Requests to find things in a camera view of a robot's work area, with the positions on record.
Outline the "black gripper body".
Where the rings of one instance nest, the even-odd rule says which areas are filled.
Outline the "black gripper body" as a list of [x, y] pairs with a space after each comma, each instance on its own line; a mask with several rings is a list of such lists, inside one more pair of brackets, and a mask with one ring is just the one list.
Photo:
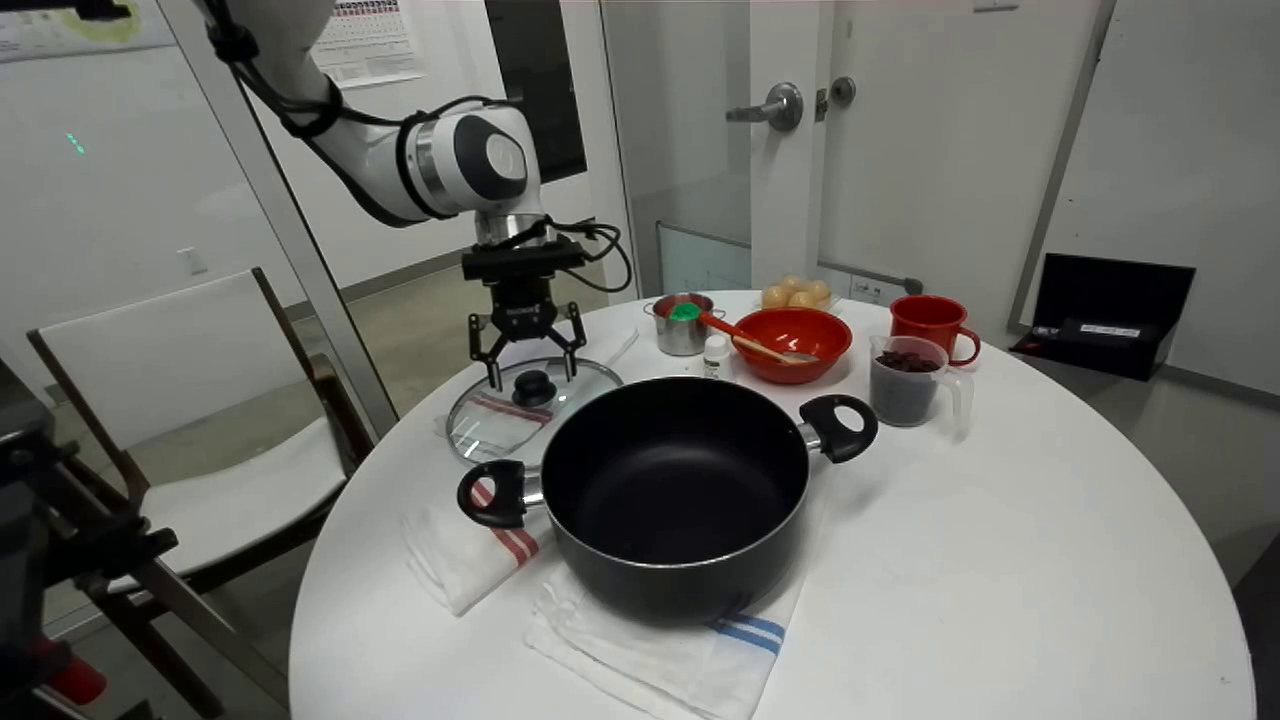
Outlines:
[[473, 350], [502, 350], [513, 341], [550, 341], [560, 350], [582, 343], [575, 305], [550, 299], [550, 276], [579, 266], [582, 246], [564, 238], [546, 218], [463, 252], [463, 276], [491, 297], [488, 312], [468, 315]]

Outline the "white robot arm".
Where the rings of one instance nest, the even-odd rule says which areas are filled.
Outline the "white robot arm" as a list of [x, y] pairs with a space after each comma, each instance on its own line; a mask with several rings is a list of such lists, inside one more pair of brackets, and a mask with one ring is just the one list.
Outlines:
[[508, 343], [540, 341], [579, 367], [582, 319], [550, 299], [550, 276], [582, 252], [550, 230], [540, 204], [540, 159], [528, 114], [513, 100], [454, 95], [426, 113], [372, 114], [314, 64], [335, 0], [194, 0], [225, 68], [306, 144], [348, 195], [388, 226], [474, 218], [463, 276], [491, 293], [468, 315], [468, 355], [491, 388]]

